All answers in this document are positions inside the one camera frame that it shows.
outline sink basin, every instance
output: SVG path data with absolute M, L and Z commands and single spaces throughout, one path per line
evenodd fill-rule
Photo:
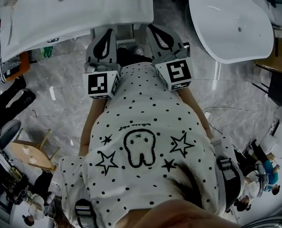
M 267 58 L 274 35 L 268 16 L 252 0 L 189 0 L 197 35 L 216 61 Z
M 152 0 L 18 0 L 2 10 L 2 61 L 36 45 L 89 34 L 91 28 L 152 21 Z

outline tiled floor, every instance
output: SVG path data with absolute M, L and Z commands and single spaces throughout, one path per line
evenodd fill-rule
M 251 83 L 269 85 L 271 75 L 252 62 L 225 65 L 211 58 L 193 29 L 187 1 L 154 0 L 154 23 L 172 28 L 183 42 L 190 43 L 194 77 L 190 89 L 201 108 L 211 114 L 211 126 L 230 135 L 233 145 L 243 150 L 251 139 L 262 139 L 273 122 L 276 104 Z M 44 148 L 48 155 L 61 148 L 55 163 L 61 156 L 77 155 L 79 151 L 80 135 L 92 103 L 84 95 L 82 82 L 89 43 L 90 36 L 59 43 L 49 59 L 36 50 L 33 55 L 39 61 L 24 75 L 37 99 L 17 117 L 25 129 L 22 138 L 39 142 L 50 128 L 52 133 Z M 146 56 L 150 56 L 149 45 L 145 43 L 142 47 Z M 0 93 L 9 85 L 0 85 Z M 17 160 L 14 164 L 29 175 L 31 182 L 41 173 Z M 56 171 L 53 181 L 58 180 Z

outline star print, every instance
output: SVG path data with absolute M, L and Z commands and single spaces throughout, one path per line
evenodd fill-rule
M 111 136 L 112 134 L 109 136 L 109 137 L 106 137 L 105 136 L 105 140 L 102 141 L 102 143 L 104 142 L 104 145 L 106 145 L 107 143 L 109 143 L 111 141 Z
M 166 159 L 164 159 L 165 165 L 163 165 L 162 167 L 166 167 L 168 169 L 168 172 L 170 171 L 171 168 L 176 168 L 175 166 L 173 166 L 174 160 L 175 159 L 172 159 L 170 162 L 168 162 Z
M 172 137 L 172 140 L 175 142 L 175 147 L 172 148 L 172 150 L 170 151 L 170 153 L 174 152 L 174 151 L 180 151 L 181 154 L 183 155 L 183 157 L 185 158 L 185 155 L 187 154 L 187 152 L 185 151 L 187 148 L 190 148 L 190 147 L 194 147 L 194 145 L 192 144 L 189 144 L 186 142 L 186 138 L 187 138 L 187 133 L 185 132 L 185 134 L 182 136 L 181 139 L 176 139 L 174 137 Z
M 103 154 L 102 152 L 100 152 L 101 157 L 102 157 L 102 161 L 101 161 L 100 163 L 96 164 L 96 166 L 103 166 L 103 167 L 104 167 L 105 176 L 107 175 L 107 172 L 108 172 L 108 170 L 109 170 L 110 167 L 118 168 L 118 166 L 117 166 L 115 163 L 113 163 L 113 157 L 114 157 L 114 154 L 115 154 L 115 153 L 116 153 L 116 151 L 113 152 L 110 156 L 106 156 L 105 154 Z

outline person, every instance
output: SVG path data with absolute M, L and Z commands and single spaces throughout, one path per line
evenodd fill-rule
M 260 191 L 260 180 L 258 171 L 254 167 L 256 161 L 252 156 L 244 157 L 237 150 L 235 156 L 238 161 L 238 166 L 244 175 L 244 191 L 236 200 L 234 206 L 237 206 L 237 211 L 242 212 L 250 207 L 250 203 L 257 197 Z
M 48 192 L 53 174 L 50 171 L 42 170 L 42 174 L 37 178 L 31 192 L 31 205 L 29 207 L 28 216 L 23 216 L 24 222 L 28 226 L 33 226 L 35 220 L 44 218 L 44 210 L 47 206 L 46 200 L 50 193 Z
M 8 90 L 0 95 L 0 130 L 7 122 L 14 119 L 19 113 L 26 109 L 35 99 L 36 95 L 30 90 L 25 89 L 25 79 L 20 76 L 15 79 L 14 83 Z M 7 104 L 20 91 L 24 90 L 22 96 L 13 102 L 10 107 Z
M 168 91 L 142 53 L 135 57 L 120 48 L 118 59 L 127 66 L 114 98 L 93 100 L 79 156 L 59 162 L 62 208 L 70 223 L 239 227 L 215 215 L 219 188 L 210 143 L 214 136 L 189 88 Z M 80 201 L 90 203 L 96 217 L 92 224 L 77 215 Z
M 280 165 L 276 165 L 274 168 L 272 163 L 268 159 L 268 157 L 263 152 L 260 146 L 256 145 L 256 140 L 252 141 L 251 146 L 256 155 L 257 159 L 263 163 L 265 172 L 268 174 L 269 185 L 265 191 L 272 191 L 273 195 L 277 195 L 280 190 L 280 185 L 276 184 L 278 181 L 278 170 L 280 169 Z

